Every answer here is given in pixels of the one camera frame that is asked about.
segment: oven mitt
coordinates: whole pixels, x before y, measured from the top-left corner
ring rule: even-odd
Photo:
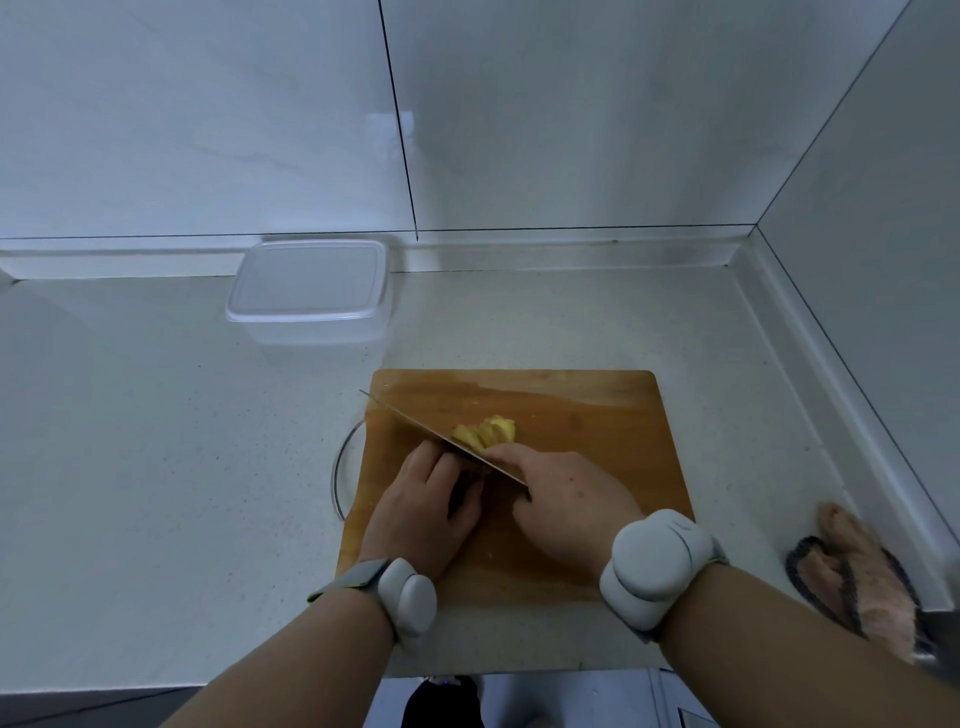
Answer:
[[[801,596],[828,619],[913,663],[925,643],[920,601],[896,557],[836,503],[821,503],[822,538],[807,536],[786,558]]]

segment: forearm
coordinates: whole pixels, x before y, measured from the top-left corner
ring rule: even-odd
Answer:
[[[710,566],[663,655],[725,728],[960,725],[960,696],[745,571]]]
[[[394,644],[376,599],[319,598],[184,705],[165,728],[363,725]]]

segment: knife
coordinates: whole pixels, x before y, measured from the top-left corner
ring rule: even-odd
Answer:
[[[367,397],[369,397],[372,401],[374,401],[374,402],[376,402],[377,404],[379,404],[379,405],[380,405],[381,407],[383,407],[384,409],[389,409],[391,412],[393,412],[395,415],[397,415],[401,420],[405,420],[406,422],[410,423],[411,425],[415,425],[415,426],[418,427],[419,429],[424,430],[425,432],[429,433],[431,437],[434,437],[434,438],[436,438],[436,439],[438,439],[438,440],[443,440],[445,443],[447,443],[448,445],[456,448],[456,449],[459,450],[460,452],[468,455],[468,456],[469,456],[470,458],[472,458],[473,460],[479,460],[479,461],[480,461],[481,463],[483,463],[484,465],[490,466],[491,468],[493,468],[494,470],[496,470],[498,473],[503,473],[504,475],[506,475],[507,477],[509,477],[511,480],[514,480],[514,481],[516,481],[517,483],[519,483],[520,485],[522,485],[524,488],[527,487],[527,484],[524,483],[524,482],[523,482],[520,478],[518,478],[516,475],[514,475],[513,473],[510,473],[509,471],[505,471],[503,468],[501,468],[501,467],[498,466],[498,465],[494,465],[494,463],[492,463],[490,460],[488,460],[487,458],[485,458],[483,455],[478,455],[476,452],[474,452],[474,451],[471,450],[470,448],[467,448],[466,446],[461,445],[460,443],[458,443],[456,440],[453,440],[452,438],[449,438],[449,437],[446,437],[445,435],[440,434],[440,433],[439,433],[437,430],[435,430],[433,427],[430,427],[429,425],[425,425],[424,423],[422,423],[422,422],[421,422],[420,420],[418,420],[417,418],[411,417],[411,416],[408,415],[406,412],[403,412],[403,411],[401,411],[401,410],[398,410],[396,407],[394,407],[394,406],[392,406],[392,405],[390,405],[390,404],[387,404],[387,402],[378,400],[378,399],[377,399],[376,397],[374,397],[370,392],[365,392],[365,391],[362,390],[362,389],[360,390],[360,392],[361,392],[361,394],[367,395]]]

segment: white wall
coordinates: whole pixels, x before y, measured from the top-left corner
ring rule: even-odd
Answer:
[[[960,4],[913,0],[760,229],[960,534]]]
[[[905,0],[384,0],[422,230],[755,223]]]
[[[2,0],[0,67],[0,237],[413,228],[375,0]]]

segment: container lid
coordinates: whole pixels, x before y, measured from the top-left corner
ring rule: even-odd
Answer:
[[[339,321],[372,316],[387,282],[375,240],[284,240],[247,251],[227,303],[231,321]]]

